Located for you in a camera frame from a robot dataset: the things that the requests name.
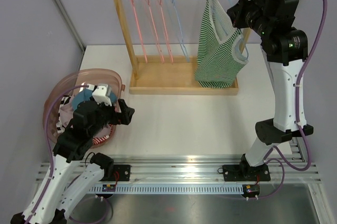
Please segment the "red white striped tank top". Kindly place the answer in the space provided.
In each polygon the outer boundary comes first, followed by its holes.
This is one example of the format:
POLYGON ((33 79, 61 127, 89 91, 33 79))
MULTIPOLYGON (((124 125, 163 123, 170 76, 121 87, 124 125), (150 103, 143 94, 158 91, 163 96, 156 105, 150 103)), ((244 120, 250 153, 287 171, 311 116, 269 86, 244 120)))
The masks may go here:
POLYGON ((98 146, 105 143, 109 139, 109 135, 103 137, 95 137, 93 138, 93 146, 98 146))

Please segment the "teal blue tank top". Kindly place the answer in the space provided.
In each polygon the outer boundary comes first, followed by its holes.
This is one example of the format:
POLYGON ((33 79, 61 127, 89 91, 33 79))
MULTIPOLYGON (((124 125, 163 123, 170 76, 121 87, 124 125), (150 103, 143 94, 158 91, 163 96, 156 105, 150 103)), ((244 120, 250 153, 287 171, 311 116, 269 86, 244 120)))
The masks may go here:
MULTIPOLYGON (((89 90, 89 89, 85 88, 84 90, 79 92, 76 96, 74 96, 74 98, 72 100, 73 110, 76 110, 78 105, 81 102, 89 101, 89 100, 93 99, 92 93, 93 93, 92 90, 89 90)), ((117 96, 114 93, 110 93, 110 100, 111 100, 112 104, 115 104, 117 102, 117 96)))

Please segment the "green white striped tank top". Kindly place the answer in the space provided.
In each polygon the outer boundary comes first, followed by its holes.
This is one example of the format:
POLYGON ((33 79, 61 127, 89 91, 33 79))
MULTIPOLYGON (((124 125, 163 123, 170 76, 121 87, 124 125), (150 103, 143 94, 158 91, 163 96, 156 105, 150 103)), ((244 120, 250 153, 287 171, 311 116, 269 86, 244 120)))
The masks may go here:
POLYGON ((243 34, 233 27, 218 0, 206 0, 202 16, 195 80, 204 88, 230 87, 248 56, 240 51, 243 34))

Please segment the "dusty pink tank top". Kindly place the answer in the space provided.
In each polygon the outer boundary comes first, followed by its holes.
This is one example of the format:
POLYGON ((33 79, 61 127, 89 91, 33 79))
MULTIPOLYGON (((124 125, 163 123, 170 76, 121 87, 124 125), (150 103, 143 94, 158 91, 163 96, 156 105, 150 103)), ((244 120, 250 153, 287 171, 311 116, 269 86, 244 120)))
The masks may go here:
POLYGON ((67 127, 70 120, 73 118, 73 106, 72 103, 68 103, 60 108, 60 121, 63 127, 67 127))

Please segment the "black white striped tank top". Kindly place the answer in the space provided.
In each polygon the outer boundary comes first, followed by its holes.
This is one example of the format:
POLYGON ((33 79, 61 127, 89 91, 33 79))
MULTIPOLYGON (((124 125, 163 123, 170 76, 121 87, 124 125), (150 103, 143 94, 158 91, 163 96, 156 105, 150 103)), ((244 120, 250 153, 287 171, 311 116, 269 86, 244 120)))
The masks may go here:
POLYGON ((58 121, 56 123, 56 129, 57 129, 58 134, 62 133, 65 129, 65 127, 63 126, 63 124, 61 122, 61 108, 65 105, 67 105, 70 102, 71 98, 72 97, 69 96, 69 95, 64 95, 61 98, 60 105, 59 105, 59 108, 58 108, 58 121))

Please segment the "pink wire hanger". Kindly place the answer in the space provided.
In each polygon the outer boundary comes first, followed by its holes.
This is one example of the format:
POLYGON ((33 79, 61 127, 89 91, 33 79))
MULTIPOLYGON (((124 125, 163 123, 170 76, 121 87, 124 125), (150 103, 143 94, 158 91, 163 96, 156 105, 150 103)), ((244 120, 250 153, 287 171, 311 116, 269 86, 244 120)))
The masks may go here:
POLYGON ((158 32, 157 32, 157 28, 156 28, 156 24, 155 24, 155 19, 153 16, 153 12, 152 12, 152 7, 151 7, 151 3, 150 0, 143 0, 143 6, 147 15, 147 19, 150 25, 150 29, 152 32, 152 35, 154 37, 155 40, 155 46, 157 48, 157 52, 160 56, 161 62, 164 63, 164 55, 160 46, 160 42, 159 42, 159 36, 158 36, 158 32))
POLYGON ((169 35, 168 35, 168 30, 167 30, 167 23, 166 23, 166 17, 164 14, 164 8, 163 8, 163 0, 156 0, 157 7, 160 11, 161 18, 162 18, 162 27, 163 27, 163 34, 165 38, 165 43, 166 43, 166 48, 170 57, 170 62, 171 64, 174 63, 173 60, 173 54, 170 46, 170 40, 169 40, 169 35))
POLYGON ((144 60, 145 60, 146 63, 148 63, 147 53, 146 53, 144 40, 143 40, 141 19, 140 19, 139 14, 138 14, 138 7, 140 6, 140 4, 138 3, 138 0, 130 0, 130 2, 131 2, 131 5, 132 5, 132 10, 133 10, 133 14, 134 14, 135 22, 136 22, 136 28, 137 28, 138 37, 139 37, 139 40, 140 40, 140 45, 141 45, 141 48, 142 48, 142 51, 143 51, 144 60))

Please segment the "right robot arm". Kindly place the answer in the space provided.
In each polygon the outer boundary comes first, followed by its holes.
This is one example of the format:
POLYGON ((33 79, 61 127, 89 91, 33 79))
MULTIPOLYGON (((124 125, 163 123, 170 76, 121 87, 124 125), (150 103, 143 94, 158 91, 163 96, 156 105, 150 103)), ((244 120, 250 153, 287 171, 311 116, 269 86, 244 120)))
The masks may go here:
POLYGON ((313 134, 303 109, 300 71, 308 58, 308 38, 293 27, 299 0, 239 0, 227 10, 237 28, 250 28, 261 38, 273 80, 274 117, 255 124, 257 138, 237 165, 223 165, 226 182, 270 181, 264 162, 279 144, 313 134))

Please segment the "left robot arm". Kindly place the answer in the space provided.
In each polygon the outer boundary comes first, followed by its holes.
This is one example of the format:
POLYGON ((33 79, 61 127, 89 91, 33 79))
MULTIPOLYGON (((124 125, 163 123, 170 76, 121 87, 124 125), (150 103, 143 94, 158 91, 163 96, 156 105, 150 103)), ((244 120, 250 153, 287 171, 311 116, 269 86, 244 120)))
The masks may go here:
POLYGON ((98 153, 94 155, 71 185, 70 180, 93 138, 105 126, 129 125, 135 112, 123 99, 118 100, 120 111, 113 105, 83 101, 73 112, 73 118, 57 139, 49 172, 28 207, 13 215, 11 223, 66 223, 86 193, 98 181, 107 181, 114 174, 114 160, 98 153))

